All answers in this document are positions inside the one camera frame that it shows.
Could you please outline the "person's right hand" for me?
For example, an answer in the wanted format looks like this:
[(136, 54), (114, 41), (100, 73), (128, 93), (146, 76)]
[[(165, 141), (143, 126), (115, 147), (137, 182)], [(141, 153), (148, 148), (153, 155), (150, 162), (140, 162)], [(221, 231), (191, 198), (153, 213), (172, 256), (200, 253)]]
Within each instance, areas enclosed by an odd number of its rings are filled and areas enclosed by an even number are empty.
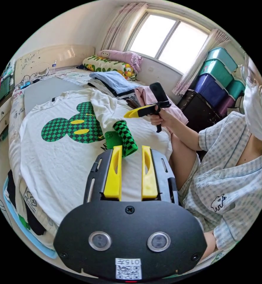
[(160, 109), (158, 114), (149, 115), (148, 117), (150, 118), (151, 124), (154, 126), (161, 125), (162, 127), (168, 128), (170, 132), (173, 133), (179, 131), (179, 124), (177, 124), (177, 122), (180, 121), (164, 109)]

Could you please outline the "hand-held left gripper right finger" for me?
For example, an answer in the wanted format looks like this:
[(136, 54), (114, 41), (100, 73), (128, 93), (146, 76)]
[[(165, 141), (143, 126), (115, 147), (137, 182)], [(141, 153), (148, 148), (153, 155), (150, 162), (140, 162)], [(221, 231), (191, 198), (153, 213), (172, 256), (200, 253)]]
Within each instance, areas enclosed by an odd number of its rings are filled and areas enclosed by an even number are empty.
[(142, 146), (141, 198), (156, 199), (159, 191), (151, 148)]

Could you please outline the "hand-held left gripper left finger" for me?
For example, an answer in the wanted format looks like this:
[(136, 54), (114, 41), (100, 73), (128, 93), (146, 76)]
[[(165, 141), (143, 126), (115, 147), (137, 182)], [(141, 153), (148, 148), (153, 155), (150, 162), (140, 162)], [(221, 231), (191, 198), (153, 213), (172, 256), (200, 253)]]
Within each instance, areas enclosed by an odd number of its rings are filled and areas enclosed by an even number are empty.
[(122, 197), (122, 146), (114, 146), (108, 168), (105, 188), (105, 198)]

